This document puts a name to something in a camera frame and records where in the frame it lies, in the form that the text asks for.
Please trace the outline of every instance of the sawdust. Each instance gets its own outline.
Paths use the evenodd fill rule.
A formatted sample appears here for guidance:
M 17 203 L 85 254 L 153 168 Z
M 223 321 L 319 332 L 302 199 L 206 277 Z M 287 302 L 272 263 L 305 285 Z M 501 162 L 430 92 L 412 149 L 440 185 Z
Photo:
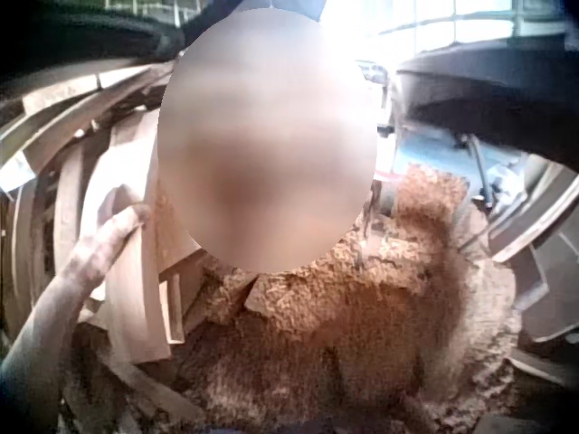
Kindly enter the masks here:
M 441 432 L 458 433 L 506 399 L 512 273 L 457 253 L 462 180 L 413 167 L 399 188 L 395 218 L 379 216 L 378 249 L 362 264 L 356 223 L 308 266 L 260 276 L 253 312 L 240 311 L 242 292 L 228 294 L 239 285 L 214 282 L 207 304 L 228 314 L 208 317 L 228 325 L 211 325 L 181 370 L 210 426 L 266 431 L 420 390 Z

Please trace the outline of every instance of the window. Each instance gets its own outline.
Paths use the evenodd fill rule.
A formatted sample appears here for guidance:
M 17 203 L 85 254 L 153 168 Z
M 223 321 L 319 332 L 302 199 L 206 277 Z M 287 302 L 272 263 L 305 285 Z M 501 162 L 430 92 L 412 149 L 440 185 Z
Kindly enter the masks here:
M 453 22 L 421 25 L 416 29 L 416 52 L 446 47 L 454 41 Z
M 384 63 L 394 67 L 414 56 L 414 29 L 401 30 L 384 36 Z
M 457 42 L 476 42 L 508 38 L 513 22 L 507 20 L 462 20 L 456 23 Z
M 484 11 L 509 11 L 512 0 L 456 0 L 457 14 L 472 14 Z
M 392 22 L 390 27 L 414 22 L 413 0 L 392 0 Z
M 453 0 L 416 0 L 416 20 L 432 20 L 452 15 Z

